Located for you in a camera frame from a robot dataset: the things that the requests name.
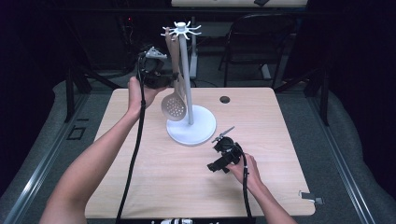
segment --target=camera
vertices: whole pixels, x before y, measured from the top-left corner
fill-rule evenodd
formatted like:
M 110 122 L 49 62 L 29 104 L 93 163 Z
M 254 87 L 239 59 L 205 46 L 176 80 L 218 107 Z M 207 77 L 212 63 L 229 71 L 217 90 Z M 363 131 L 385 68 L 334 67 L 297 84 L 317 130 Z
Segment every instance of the camera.
M 207 165 L 207 168 L 212 172 L 222 170 L 227 174 L 230 170 L 227 169 L 226 166 L 231 162 L 237 164 L 243 153 L 239 144 L 234 142 L 232 138 L 226 136 L 222 137 L 213 148 L 217 152 L 221 152 L 221 158 Z
M 138 74 L 136 78 L 140 82 L 143 82 L 147 87 L 151 89 L 167 87 L 177 78 L 178 74 L 161 74 L 160 71 L 163 68 L 163 60 L 167 57 L 166 54 L 160 53 L 154 47 L 148 51 L 140 53 L 138 57 Z

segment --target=table surface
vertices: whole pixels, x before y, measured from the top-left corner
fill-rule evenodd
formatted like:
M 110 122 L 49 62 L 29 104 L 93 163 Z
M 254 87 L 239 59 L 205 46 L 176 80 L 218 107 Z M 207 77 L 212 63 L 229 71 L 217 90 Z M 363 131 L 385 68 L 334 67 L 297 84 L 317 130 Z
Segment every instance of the table surface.
M 265 7 L 305 7 L 307 0 L 270 0 Z M 172 7 L 259 7 L 254 0 L 172 0 Z
M 214 135 L 197 147 L 185 147 L 168 135 L 161 111 L 161 92 L 146 112 L 142 141 L 137 155 L 122 218 L 246 217 L 242 185 L 231 173 L 212 173 L 207 165 L 220 157 L 212 140 L 227 134 L 254 155 L 262 180 L 277 201 L 292 216 L 310 216 L 315 206 L 299 196 L 309 192 L 276 96 L 269 88 L 193 88 L 192 102 L 210 110 L 216 118 Z M 230 97 L 228 104 L 221 96 Z M 115 90 L 96 138 L 110 129 L 127 109 L 128 91 Z M 86 217 L 117 216 L 130 160 L 137 123 L 104 180 L 92 195 Z M 252 195 L 252 215 L 263 216 Z

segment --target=wire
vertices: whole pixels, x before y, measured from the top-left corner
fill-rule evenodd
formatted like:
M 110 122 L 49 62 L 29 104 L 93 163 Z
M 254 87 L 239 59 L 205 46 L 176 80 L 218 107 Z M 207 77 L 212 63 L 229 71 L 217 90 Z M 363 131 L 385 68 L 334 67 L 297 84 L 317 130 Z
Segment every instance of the wire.
M 243 180 L 243 191 L 244 191 L 244 199 L 245 199 L 245 207 L 247 209 L 247 218 L 250 224 L 253 224 L 253 217 L 250 211 L 250 205 L 248 203 L 248 162 L 247 157 L 245 156 L 244 151 L 242 148 L 238 148 L 242 153 L 242 158 L 244 160 L 244 180 Z
M 119 212 L 117 213 L 116 224 L 120 223 L 122 210 L 123 210 L 123 207 L 125 205 L 125 200 L 126 200 L 126 197 L 128 195 L 129 187 L 131 185 L 131 177 L 132 177 L 132 172 L 134 170 L 134 162 L 136 161 L 137 152 L 139 151 L 140 140 L 142 139 L 143 124 L 144 124 L 144 119 L 145 119 L 145 114 L 146 114 L 146 99 L 145 99 L 145 91 L 144 91 L 144 79 L 142 79 L 141 76 L 140 76 L 140 62 L 141 62 L 141 60 L 142 60 L 142 55 L 139 55 L 139 59 L 138 59 L 138 62 L 137 62 L 137 75 L 139 76 L 139 80 L 140 80 L 140 91 L 141 91 L 141 96 L 142 96 L 142 101 L 141 101 L 141 106 L 140 106 L 139 127 L 137 129 L 136 145 L 134 146 L 134 154 L 133 154 L 133 156 L 131 158 L 131 163 L 129 165 L 129 172 L 128 172 L 128 178 L 127 178 L 126 184 L 125 184 L 125 190 L 124 190 L 123 195 L 122 195 Z

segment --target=black curtain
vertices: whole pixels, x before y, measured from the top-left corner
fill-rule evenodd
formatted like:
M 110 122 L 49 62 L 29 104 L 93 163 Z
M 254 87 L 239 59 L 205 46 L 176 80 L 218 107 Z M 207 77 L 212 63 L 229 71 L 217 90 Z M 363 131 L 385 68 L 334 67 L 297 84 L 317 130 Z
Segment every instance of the black curtain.
M 396 198 L 394 8 L 394 2 L 385 0 L 309 0 L 308 12 L 341 13 L 342 17 L 303 19 L 285 78 L 328 63 L 330 90 L 357 127 L 365 163 L 378 184 Z
M 35 142 L 54 100 L 53 87 L 72 61 L 88 60 L 59 15 L 35 0 L 0 3 L 0 193 L 7 189 Z

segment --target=chair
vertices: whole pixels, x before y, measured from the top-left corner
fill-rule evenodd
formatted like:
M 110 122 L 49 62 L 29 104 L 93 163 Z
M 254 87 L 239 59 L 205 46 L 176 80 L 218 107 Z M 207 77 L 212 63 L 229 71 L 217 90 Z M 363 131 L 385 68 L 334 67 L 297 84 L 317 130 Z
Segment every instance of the chair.
M 272 88 L 276 83 L 285 40 L 295 27 L 295 19 L 280 14 L 248 14 L 237 19 L 227 34 L 219 70 L 225 63 L 224 87 L 230 64 L 276 64 Z

